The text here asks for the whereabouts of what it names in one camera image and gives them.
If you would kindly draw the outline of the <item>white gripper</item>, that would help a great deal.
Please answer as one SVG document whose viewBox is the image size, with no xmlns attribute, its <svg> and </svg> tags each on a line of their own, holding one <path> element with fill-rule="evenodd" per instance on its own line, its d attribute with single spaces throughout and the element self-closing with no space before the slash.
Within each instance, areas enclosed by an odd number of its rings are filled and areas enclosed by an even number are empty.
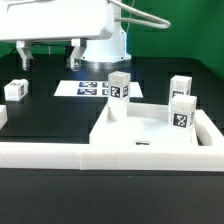
<svg viewBox="0 0 224 224">
<path fill-rule="evenodd" d="M 83 38 L 107 39 L 113 32 L 113 9 L 106 0 L 0 0 L 0 41 L 17 41 L 25 71 L 33 55 L 32 42 L 24 40 L 72 39 L 67 67 L 77 71 L 86 50 Z"/>
</svg>

